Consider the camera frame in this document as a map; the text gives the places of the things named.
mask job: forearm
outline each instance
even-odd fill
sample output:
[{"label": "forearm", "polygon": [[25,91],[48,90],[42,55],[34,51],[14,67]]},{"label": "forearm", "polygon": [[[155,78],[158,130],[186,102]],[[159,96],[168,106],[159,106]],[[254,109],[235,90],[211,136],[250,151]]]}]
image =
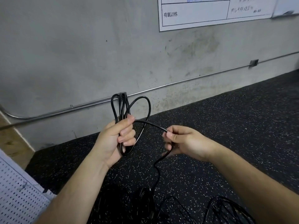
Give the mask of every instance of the forearm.
[{"label": "forearm", "polygon": [[107,171],[91,151],[37,223],[85,224]]},{"label": "forearm", "polygon": [[258,223],[299,223],[299,196],[233,151],[219,145],[211,158]]}]

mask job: person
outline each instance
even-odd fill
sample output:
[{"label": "person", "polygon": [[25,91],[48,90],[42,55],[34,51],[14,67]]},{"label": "person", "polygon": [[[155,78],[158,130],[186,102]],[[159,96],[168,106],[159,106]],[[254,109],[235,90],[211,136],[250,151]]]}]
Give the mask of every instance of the person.
[{"label": "person", "polygon": [[[37,224],[85,224],[107,171],[120,158],[117,144],[136,142],[132,115],[117,124],[109,123],[58,196],[40,215]],[[245,202],[257,223],[299,223],[299,196],[268,177],[230,149],[194,129],[170,126],[163,133],[169,155],[185,154],[211,162]]]}]

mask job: hand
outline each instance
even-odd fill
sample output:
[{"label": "hand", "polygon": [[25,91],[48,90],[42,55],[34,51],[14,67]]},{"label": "hand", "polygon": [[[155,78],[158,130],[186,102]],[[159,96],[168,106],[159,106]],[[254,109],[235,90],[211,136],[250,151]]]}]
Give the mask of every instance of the hand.
[{"label": "hand", "polygon": [[128,114],[126,119],[119,121],[117,124],[113,120],[100,132],[92,151],[99,156],[108,168],[111,168],[122,156],[117,149],[118,143],[123,142],[124,146],[135,144],[135,131],[132,124],[134,120],[135,117]]},{"label": "hand", "polygon": [[186,154],[197,160],[210,162],[211,157],[221,146],[189,127],[173,125],[167,130],[168,132],[164,132],[162,135],[166,142],[166,150],[171,150],[171,142],[177,143],[169,155]]}]

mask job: metal pipe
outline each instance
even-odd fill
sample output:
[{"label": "metal pipe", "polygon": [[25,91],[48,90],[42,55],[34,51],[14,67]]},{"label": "metal pipe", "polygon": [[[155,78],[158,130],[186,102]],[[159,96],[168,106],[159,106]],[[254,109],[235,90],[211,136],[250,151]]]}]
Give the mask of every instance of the metal pipe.
[{"label": "metal pipe", "polygon": [[[270,58],[270,59],[266,59],[266,60],[260,61],[259,64],[267,62],[267,61],[270,61],[270,60],[275,60],[275,59],[278,59],[278,58],[282,58],[282,57],[290,56],[290,55],[293,55],[293,54],[297,54],[297,53],[299,53],[299,51],[298,52],[289,53],[289,54],[286,54],[286,55],[282,55],[282,56],[278,56],[278,57],[274,57],[274,58]],[[155,87],[155,88],[152,88],[152,89],[148,89],[148,90],[140,91],[140,92],[137,92],[137,93],[134,93],[134,94],[130,94],[130,95],[128,95],[128,97],[139,95],[139,94],[146,93],[146,92],[153,91],[153,90],[157,90],[157,89],[161,89],[161,88],[164,88],[164,87],[167,87],[167,86],[172,86],[172,85],[176,85],[176,84],[179,84],[179,83],[184,83],[184,82],[192,81],[192,80],[195,80],[195,79],[199,79],[199,78],[203,78],[203,77],[208,77],[208,76],[211,76],[211,75],[216,75],[216,74],[224,73],[224,72],[227,72],[227,71],[233,71],[233,70],[237,70],[237,69],[244,68],[244,67],[249,67],[249,66],[250,65],[247,64],[247,65],[243,65],[243,66],[240,66],[240,67],[235,67],[235,68],[231,68],[231,69],[227,69],[227,70],[223,70],[223,71],[218,71],[218,72],[211,73],[211,74],[208,74],[208,75],[202,75],[202,76],[198,76],[198,77],[191,78],[191,79],[185,79],[185,80],[182,80],[182,81],[179,81],[179,82],[169,83],[169,84],[166,84],[166,85],[163,85],[163,86],[158,86],[158,87]],[[11,128],[11,127],[17,127],[17,126],[29,124],[29,123],[32,123],[32,122],[35,122],[35,121],[38,121],[38,120],[43,120],[43,119],[47,119],[47,118],[59,116],[59,115],[62,115],[62,114],[66,114],[66,113],[78,111],[78,110],[81,110],[81,109],[93,107],[93,106],[96,106],[96,105],[99,105],[99,104],[103,104],[103,103],[106,103],[106,102],[109,102],[109,101],[110,101],[110,97],[106,97],[106,98],[103,98],[103,99],[100,99],[100,100],[96,100],[96,101],[92,101],[92,102],[87,102],[87,103],[76,105],[76,106],[72,106],[71,105],[70,108],[60,109],[60,110],[57,110],[57,111],[49,112],[49,113],[42,114],[42,115],[35,116],[35,117],[19,117],[19,116],[14,116],[14,115],[8,113],[0,105],[0,111],[2,113],[6,114],[7,116],[9,116],[11,118],[14,118],[14,119],[22,119],[22,120],[24,120],[22,122],[17,122],[17,123],[13,123],[13,124],[9,124],[9,125],[0,127],[0,131],[8,129],[8,128]]]}]

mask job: pegboard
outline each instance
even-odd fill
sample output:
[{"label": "pegboard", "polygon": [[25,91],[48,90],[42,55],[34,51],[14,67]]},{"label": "pegboard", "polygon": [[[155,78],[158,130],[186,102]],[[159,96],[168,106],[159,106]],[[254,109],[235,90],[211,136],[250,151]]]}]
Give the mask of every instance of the pegboard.
[{"label": "pegboard", "polygon": [[0,223],[32,223],[54,197],[0,150]]}]

